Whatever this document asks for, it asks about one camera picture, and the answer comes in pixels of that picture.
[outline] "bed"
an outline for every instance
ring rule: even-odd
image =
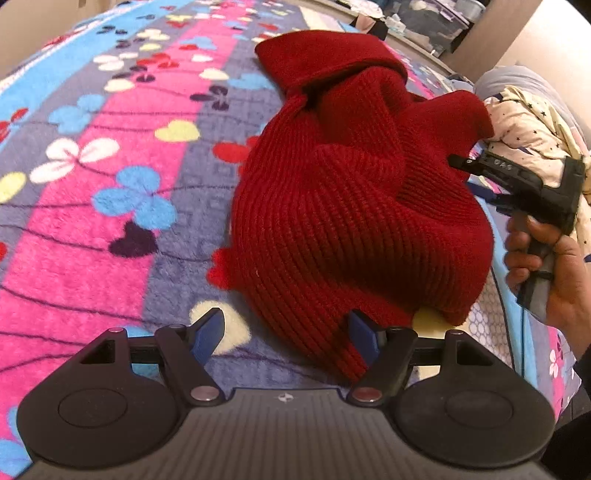
[[[77,25],[0,81],[1,478],[30,461],[15,424],[20,400],[109,327],[150,335],[219,306],[226,332],[206,369],[226,392],[346,389],[274,338],[220,267],[241,164],[282,102],[254,46],[306,28],[350,30],[274,1],[134,0]],[[428,66],[393,53],[409,67],[410,91],[451,91]],[[502,281],[506,219],[483,208],[495,258],[461,328],[558,416],[580,384],[573,355],[556,330],[522,322]],[[413,326],[434,337],[449,328],[428,309]]]

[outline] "wall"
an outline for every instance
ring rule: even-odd
[[[0,8],[0,78],[46,42],[111,4],[114,1],[8,0]]]
[[[499,65],[542,75],[591,126],[591,25],[566,0],[544,0]]]
[[[477,81],[501,59],[542,0],[492,0],[454,53],[443,54],[450,68]]]

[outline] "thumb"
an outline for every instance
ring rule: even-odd
[[[553,250],[557,255],[579,255],[579,245],[571,237],[563,235],[554,225],[539,223],[531,215],[527,217],[527,229],[531,236],[538,242],[554,245]]]

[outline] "white flower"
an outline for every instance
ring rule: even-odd
[[[35,168],[29,178],[33,183],[47,183],[61,179],[74,170],[76,164],[103,160],[115,155],[119,144],[112,138],[97,138],[89,142],[82,151],[70,138],[58,138],[47,147],[46,155],[52,161]]]
[[[556,378],[558,376],[558,364],[556,363],[556,351],[550,351],[550,376]]]
[[[170,37],[166,33],[162,33],[162,30],[158,28],[146,28],[143,32],[136,34],[136,37],[147,38],[152,41],[170,40]]]
[[[118,57],[115,57],[114,55],[98,55],[93,58],[92,61],[98,63],[99,70],[102,70],[103,72],[116,72],[125,67],[124,60],[136,59],[137,57],[137,53],[126,52]]]

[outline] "blue stripe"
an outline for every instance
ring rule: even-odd
[[[176,8],[183,7],[191,1],[176,0]],[[74,38],[71,43],[56,51],[51,57],[40,61],[29,68],[22,77],[16,80],[4,93],[0,95],[0,120],[8,120],[19,108],[28,108],[30,116],[51,96],[60,85],[74,75],[94,57],[115,47],[117,40],[133,38],[135,34],[148,27],[153,21],[171,14],[160,7],[171,5],[171,0],[154,0],[142,4],[131,12],[112,19],[117,29],[128,32],[127,36],[115,35],[110,32],[97,35],[95,29]],[[154,15],[154,20],[137,19],[144,15]],[[11,133],[18,130],[18,125],[11,126]],[[9,143],[8,139],[0,144],[0,152]]]
[[[499,295],[501,297],[501,301],[503,302],[503,306],[505,308],[505,315],[507,319],[507,335],[509,336],[509,341],[511,342],[511,350],[513,351],[513,363],[515,367],[515,371],[517,373],[524,372],[524,378],[534,387],[538,388],[538,374],[537,369],[535,366],[535,350],[534,350],[534,340],[531,335],[531,328],[530,322],[525,318],[525,338],[522,340],[521,338],[521,310],[522,308],[517,305],[517,300],[515,296],[509,290],[509,287],[505,283],[505,276],[508,273],[507,267],[503,263],[503,257],[505,256],[506,250],[505,246],[503,245],[503,240],[501,238],[501,234],[497,225],[488,211],[486,203],[479,198],[476,198],[482,210],[484,211],[486,217],[488,218],[489,223],[491,224],[492,235],[495,239],[495,246],[493,250],[493,257],[492,257],[492,271],[495,274],[498,288],[499,288]],[[525,368],[522,369],[521,366],[521,346],[523,345],[525,350]]]

